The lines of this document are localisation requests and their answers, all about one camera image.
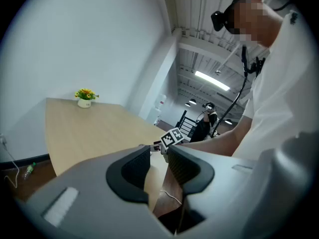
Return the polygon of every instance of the bottle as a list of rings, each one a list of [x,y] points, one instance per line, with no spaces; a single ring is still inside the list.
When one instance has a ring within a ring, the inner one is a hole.
[[[35,163],[33,162],[32,165],[29,165],[26,168],[26,172],[23,175],[24,180],[26,180],[30,176],[30,174],[32,173],[34,167],[35,167]]]

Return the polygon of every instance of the light wood tabletop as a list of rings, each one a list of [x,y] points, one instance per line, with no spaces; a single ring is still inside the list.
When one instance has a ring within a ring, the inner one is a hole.
[[[83,109],[72,100],[46,100],[46,145],[57,176],[89,158],[139,144],[151,145],[164,133],[121,105],[92,103],[90,108]],[[161,154],[153,154],[145,181],[151,210],[160,193],[166,170],[167,163]]]

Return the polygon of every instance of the ceiling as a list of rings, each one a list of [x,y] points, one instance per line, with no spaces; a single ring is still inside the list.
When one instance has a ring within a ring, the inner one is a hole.
[[[238,41],[225,28],[216,32],[211,22],[211,14],[219,10],[224,12],[233,0],[165,0],[168,10],[172,31],[175,28],[182,28],[183,37],[195,37],[201,40],[218,45],[231,52],[235,49]],[[264,0],[272,8],[282,6],[288,0]],[[280,12],[285,15],[292,6],[288,6]],[[251,65],[256,56],[259,59],[267,58],[269,50],[261,46],[248,48],[248,60]],[[237,49],[233,56],[240,56],[241,48]],[[241,89],[244,77],[233,68],[226,65],[220,67],[221,63],[202,54],[190,50],[180,49],[176,58],[177,81],[179,95],[195,98],[200,104],[211,101],[216,104],[217,112],[221,115],[230,106]],[[230,87],[224,91],[213,84],[195,76],[200,71]],[[250,92],[252,78],[247,81],[241,98]],[[237,103],[230,111],[228,118],[240,119],[245,104]]]

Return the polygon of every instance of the baseboard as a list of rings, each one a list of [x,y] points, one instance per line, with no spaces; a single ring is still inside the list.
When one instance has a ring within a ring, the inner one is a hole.
[[[30,157],[30,158],[25,158],[25,159],[19,159],[19,160],[15,160],[14,162],[16,163],[16,165],[18,167],[22,167],[22,166],[30,165],[33,162],[39,163],[39,162],[46,161],[46,160],[50,160],[49,154],[44,154],[41,156]],[[12,168],[15,168],[15,166],[11,161],[0,163],[0,171],[12,169]]]

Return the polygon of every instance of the neck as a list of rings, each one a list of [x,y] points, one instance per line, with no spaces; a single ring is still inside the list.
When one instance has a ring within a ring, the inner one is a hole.
[[[272,15],[268,15],[269,24],[265,29],[263,35],[260,38],[260,44],[264,47],[270,48],[275,42],[278,33],[280,31],[281,25],[283,24],[283,18],[274,12]]]

